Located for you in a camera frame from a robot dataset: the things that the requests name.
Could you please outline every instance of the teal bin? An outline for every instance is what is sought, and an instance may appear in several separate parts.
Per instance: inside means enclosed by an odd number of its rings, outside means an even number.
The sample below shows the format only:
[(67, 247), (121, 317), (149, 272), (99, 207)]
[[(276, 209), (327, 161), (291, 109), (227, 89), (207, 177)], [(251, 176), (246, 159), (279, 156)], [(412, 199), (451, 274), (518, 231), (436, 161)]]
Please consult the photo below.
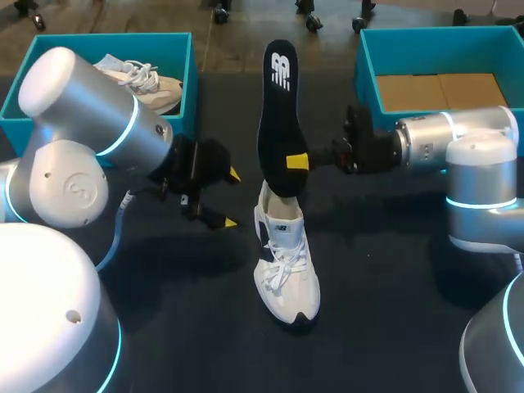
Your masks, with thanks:
[[(524, 42), (512, 26), (366, 29), (360, 34), (355, 89), (376, 128), (391, 130), (398, 119), (431, 113), (386, 112), (377, 76), (462, 73), (493, 74), (524, 130)], [(518, 152), (524, 156), (524, 141)]]
[(159, 75), (183, 81), (179, 115), (163, 117), (176, 134), (194, 138), (198, 72), (190, 33), (39, 35), (31, 43), (0, 111), (0, 127), (18, 156), (24, 152), (33, 129), (33, 121), (18, 106), (20, 85), (29, 68), (53, 47), (67, 47), (91, 64), (107, 53), (124, 61), (151, 63), (158, 67)]

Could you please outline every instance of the shoe tongue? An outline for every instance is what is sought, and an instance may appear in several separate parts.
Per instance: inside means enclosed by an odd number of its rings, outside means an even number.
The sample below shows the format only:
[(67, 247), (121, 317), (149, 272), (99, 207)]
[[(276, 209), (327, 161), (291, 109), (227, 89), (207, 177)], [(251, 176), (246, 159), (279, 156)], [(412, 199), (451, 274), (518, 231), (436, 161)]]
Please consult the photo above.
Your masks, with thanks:
[(117, 59), (116, 57), (107, 54), (101, 59), (95, 67), (102, 70), (110, 71), (119, 71), (119, 72), (130, 72), (133, 69), (133, 66), (129, 63), (124, 63), (122, 60)]
[(267, 216), (269, 238), (278, 247), (295, 248), (299, 245), (304, 231), (304, 219), (274, 219)]

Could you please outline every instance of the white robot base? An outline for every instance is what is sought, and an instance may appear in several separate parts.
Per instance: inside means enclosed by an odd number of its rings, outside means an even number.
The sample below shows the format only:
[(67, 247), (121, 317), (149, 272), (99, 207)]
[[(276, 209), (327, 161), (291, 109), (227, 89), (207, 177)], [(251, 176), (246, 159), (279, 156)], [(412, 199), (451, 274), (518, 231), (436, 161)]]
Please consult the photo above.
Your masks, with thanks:
[(120, 322), (92, 261), (65, 235), (0, 225), (0, 392), (129, 393)]

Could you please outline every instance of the sneaker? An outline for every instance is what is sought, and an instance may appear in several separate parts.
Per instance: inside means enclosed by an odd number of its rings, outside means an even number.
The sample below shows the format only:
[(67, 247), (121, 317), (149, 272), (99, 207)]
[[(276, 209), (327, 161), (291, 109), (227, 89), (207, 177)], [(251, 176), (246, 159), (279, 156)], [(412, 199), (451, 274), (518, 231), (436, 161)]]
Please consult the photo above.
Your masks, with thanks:
[(261, 246), (254, 273), (260, 297), (284, 323), (311, 321), (320, 306), (320, 286), (296, 198), (277, 196), (264, 181), (255, 229)]
[(159, 76), (156, 67), (151, 67), (149, 63), (122, 61), (108, 54), (94, 66), (125, 86), (157, 115), (171, 111), (182, 100), (182, 82)]

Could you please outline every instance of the floor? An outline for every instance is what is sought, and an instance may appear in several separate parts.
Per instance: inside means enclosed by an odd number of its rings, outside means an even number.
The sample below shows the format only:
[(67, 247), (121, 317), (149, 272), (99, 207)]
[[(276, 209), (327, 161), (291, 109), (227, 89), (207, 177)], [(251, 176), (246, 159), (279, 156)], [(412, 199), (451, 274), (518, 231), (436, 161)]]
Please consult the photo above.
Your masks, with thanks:
[[(16, 73), (37, 31), (20, 18), (11, 0), (0, 0), (0, 75)], [(259, 70), (265, 45), (275, 38), (293, 42), (302, 70), (352, 68), (358, 37), (351, 18), (359, 2), (317, 2), (324, 28), (312, 34), (294, 0), (233, 0), (226, 25), (212, 23), (207, 0), (38, 0), (46, 34), (192, 32), (201, 71)], [(448, 13), (379, 5), (375, 27), (449, 25)]]

